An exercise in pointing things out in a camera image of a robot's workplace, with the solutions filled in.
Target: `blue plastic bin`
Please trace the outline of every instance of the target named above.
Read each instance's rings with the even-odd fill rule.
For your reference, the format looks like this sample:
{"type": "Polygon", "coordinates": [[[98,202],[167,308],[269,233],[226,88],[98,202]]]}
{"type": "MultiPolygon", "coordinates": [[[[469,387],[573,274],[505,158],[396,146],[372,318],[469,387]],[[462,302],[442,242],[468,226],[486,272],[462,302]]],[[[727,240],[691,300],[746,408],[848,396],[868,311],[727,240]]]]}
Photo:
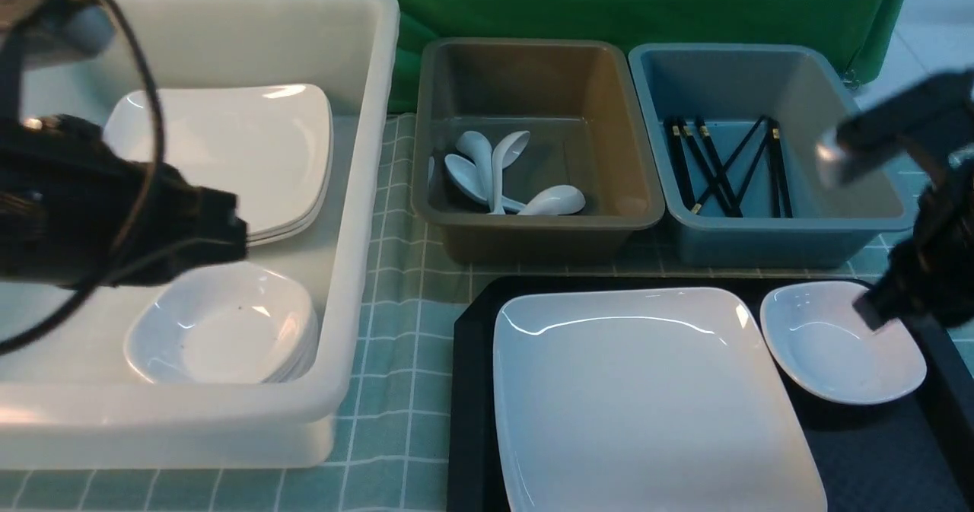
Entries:
{"type": "MultiPolygon", "coordinates": [[[[636,93],[675,220],[678,255],[689,266],[833,267],[880,232],[907,231],[915,204],[893,173],[874,172],[845,189],[825,189],[815,168],[815,142],[857,109],[820,54],[799,46],[644,44],[629,53],[636,93]],[[741,204],[743,218],[724,217],[714,199],[698,214],[683,205],[662,121],[701,116],[722,161],[759,116],[780,122],[794,218],[773,218],[769,172],[761,163],[741,204]]],[[[738,190],[764,138],[764,126],[728,171],[738,190]]],[[[688,158],[695,197],[706,189],[688,158]]]]}

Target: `white plastic bin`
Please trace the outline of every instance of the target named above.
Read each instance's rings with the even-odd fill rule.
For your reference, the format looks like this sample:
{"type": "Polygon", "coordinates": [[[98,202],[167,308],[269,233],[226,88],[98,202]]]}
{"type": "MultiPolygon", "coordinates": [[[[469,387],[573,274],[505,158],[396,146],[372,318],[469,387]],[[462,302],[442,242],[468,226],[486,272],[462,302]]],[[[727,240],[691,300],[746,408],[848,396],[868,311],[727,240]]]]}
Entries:
{"type": "MultiPolygon", "coordinates": [[[[160,87],[304,82],[326,92],[334,158],[311,228],[250,259],[301,282],[323,313],[317,359],[281,384],[146,384],[122,352],[158,289],[98,291],[48,339],[0,357],[0,469],[310,466],[333,444],[348,388],[399,33],[396,0],[118,0],[160,87]]],[[[86,64],[34,72],[24,115],[104,124],[139,85],[124,43],[86,64]]],[[[0,332],[62,291],[0,285],[0,332]]]]}

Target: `robotic arm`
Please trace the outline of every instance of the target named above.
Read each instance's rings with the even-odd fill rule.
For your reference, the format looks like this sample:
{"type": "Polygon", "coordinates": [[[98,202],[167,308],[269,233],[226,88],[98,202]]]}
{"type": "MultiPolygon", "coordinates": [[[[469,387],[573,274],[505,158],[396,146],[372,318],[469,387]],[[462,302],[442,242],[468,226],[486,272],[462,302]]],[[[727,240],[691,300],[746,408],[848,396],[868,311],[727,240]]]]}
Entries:
{"type": "Polygon", "coordinates": [[[974,69],[932,75],[818,144],[826,185],[842,186],[905,151],[930,177],[912,238],[890,252],[890,269],[855,303],[872,329],[893,318],[932,315],[950,328],[974,317],[974,159],[950,155],[974,144],[974,69]]]}
{"type": "Polygon", "coordinates": [[[154,286],[246,258],[237,197],[191,186],[164,164],[155,81],[114,0],[0,0],[0,42],[0,280],[75,291],[46,320],[0,342],[0,354],[48,334],[100,286],[154,286]],[[24,69],[94,57],[114,30],[129,45],[149,102],[148,163],[112,154],[101,127],[81,118],[21,122],[24,69]]]}

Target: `white floor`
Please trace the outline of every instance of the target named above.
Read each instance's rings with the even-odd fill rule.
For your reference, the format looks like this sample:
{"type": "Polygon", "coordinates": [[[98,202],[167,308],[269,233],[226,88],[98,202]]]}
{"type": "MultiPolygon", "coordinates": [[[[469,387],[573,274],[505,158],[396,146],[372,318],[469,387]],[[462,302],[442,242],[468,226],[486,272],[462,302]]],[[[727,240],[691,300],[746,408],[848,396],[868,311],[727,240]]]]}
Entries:
{"type": "Polygon", "coordinates": [[[880,77],[855,92],[870,107],[932,72],[974,67],[974,0],[905,0],[880,77]]]}

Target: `stacked plates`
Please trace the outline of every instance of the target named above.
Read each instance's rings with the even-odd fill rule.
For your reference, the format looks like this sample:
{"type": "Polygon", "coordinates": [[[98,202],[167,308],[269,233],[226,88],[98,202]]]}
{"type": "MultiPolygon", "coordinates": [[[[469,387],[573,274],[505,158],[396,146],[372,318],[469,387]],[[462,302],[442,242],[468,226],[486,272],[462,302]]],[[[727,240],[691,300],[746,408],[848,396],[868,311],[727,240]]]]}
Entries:
{"type": "Polygon", "coordinates": [[[281,383],[312,366],[319,329],[302,284],[236,262],[173,280],[132,326],[125,356],[150,383],[281,383]]]}
{"type": "MultiPolygon", "coordinates": [[[[299,234],[324,203],[331,169],[331,106],[310,84],[159,91],[166,162],[194,186],[239,196],[251,246],[299,234]]],[[[104,141],[122,158],[149,161],[144,92],[115,105],[104,141]]]]}

